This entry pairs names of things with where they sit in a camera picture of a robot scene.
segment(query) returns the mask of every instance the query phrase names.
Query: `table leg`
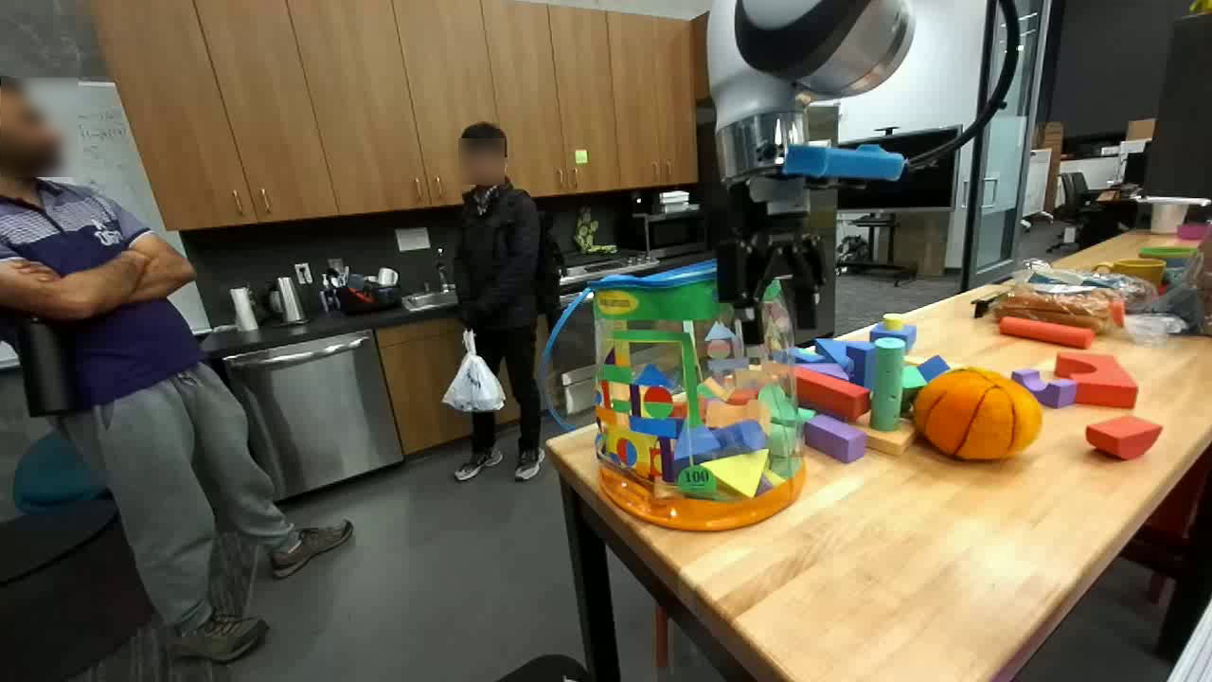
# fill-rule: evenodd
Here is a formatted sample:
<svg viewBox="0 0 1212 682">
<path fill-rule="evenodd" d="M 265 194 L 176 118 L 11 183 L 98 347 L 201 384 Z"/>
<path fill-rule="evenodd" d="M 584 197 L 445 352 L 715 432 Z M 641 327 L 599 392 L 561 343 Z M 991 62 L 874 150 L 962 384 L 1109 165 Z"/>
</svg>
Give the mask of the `table leg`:
<svg viewBox="0 0 1212 682">
<path fill-rule="evenodd" d="M 618 673 L 607 540 L 585 521 L 590 510 L 580 501 L 580 492 L 561 482 L 561 497 L 565 497 L 565 528 L 569 528 L 571 574 L 575 574 L 584 659 L 593 677 L 613 682 L 621 673 Z"/>
<path fill-rule="evenodd" d="M 1187 528 L 1176 588 L 1156 645 L 1157 654 L 1176 659 L 1212 597 L 1212 485 L 1201 488 L 1201 507 Z"/>
</svg>

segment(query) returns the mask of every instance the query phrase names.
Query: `dark jacket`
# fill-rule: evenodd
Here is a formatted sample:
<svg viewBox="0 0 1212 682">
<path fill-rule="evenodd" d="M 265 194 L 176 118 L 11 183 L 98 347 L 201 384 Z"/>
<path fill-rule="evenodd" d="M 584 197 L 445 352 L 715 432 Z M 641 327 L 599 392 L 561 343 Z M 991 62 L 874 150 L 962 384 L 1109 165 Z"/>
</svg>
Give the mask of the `dark jacket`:
<svg viewBox="0 0 1212 682">
<path fill-rule="evenodd" d="M 523 329 L 539 323 L 535 301 L 539 207 L 507 178 L 480 202 L 463 194 L 457 212 L 457 305 L 468 329 Z"/>
</svg>

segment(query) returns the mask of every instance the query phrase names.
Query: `crossed arms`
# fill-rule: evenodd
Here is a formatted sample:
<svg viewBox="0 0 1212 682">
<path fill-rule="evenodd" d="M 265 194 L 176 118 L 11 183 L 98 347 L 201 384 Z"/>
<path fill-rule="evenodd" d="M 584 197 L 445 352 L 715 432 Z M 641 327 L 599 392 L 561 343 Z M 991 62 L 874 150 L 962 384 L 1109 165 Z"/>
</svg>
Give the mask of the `crossed arms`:
<svg viewBox="0 0 1212 682">
<path fill-rule="evenodd" d="M 69 277 L 42 262 L 0 262 L 0 305 L 42 318 L 95 318 L 126 301 L 162 300 L 189 279 L 189 262 L 142 231 L 104 264 Z"/>
</svg>

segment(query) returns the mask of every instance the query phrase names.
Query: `white plastic bag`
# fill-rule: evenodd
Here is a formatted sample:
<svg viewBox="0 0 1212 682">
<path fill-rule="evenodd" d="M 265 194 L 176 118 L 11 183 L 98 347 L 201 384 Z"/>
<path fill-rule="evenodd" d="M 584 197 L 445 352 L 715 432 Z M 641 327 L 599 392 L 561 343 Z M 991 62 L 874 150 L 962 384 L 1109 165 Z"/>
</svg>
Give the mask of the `white plastic bag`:
<svg viewBox="0 0 1212 682">
<path fill-rule="evenodd" d="M 497 411 L 503 409 L 503 387 L 491 375 L 491 368 L 484 363 L 484 357 L 477 357 L 477 337 L 468 329 L 463 329 L 463 363 L 441 392 L 441 400 L 457 411 Z"/>
</svg>

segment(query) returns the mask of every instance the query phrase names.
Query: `sneaker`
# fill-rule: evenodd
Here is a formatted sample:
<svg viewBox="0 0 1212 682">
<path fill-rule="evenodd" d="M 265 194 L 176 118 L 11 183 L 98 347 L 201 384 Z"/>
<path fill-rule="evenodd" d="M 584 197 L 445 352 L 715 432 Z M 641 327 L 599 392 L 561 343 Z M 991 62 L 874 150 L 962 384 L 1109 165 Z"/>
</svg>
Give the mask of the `sneaker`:
<svg viewBox="0 0 1212 682">
<path fill-rule="evenodd" d="M 338 528 L 304 528 L 296 547 L 280 547 L 272 550 L 267 564 L 272 574 L 296 574 L 304 573 L 308 559 L 339 550 L 352 539 L 352 521 L 338 521 Z"/>
<path fill-rule="evenodd" d="M 180 630 L 172 653 L 180 659 L 210 659 L 232 663 L 248 654 L 265 639 L 262 618 L 218 618 L 210 613 L 205 624 Z"/>
<path fill-rule="evenodd" d="M 516 466 L 516 478 L 517 478 L 517 482 L 530 482 L 530 478 L 539 478 L 539 469 L 541 469 L 541 457 L 545 457 L 545 451 L 517 451 L 517 466 Z"/>
<path fill-rule="evenodd" d="M 503 461 L 503 451 L 488 451 L 488 454 L 468 454 L 457 469 L 454 469 L 454 482 L 474 482 L 480 469 L 491 469 Z"/>
</svg>

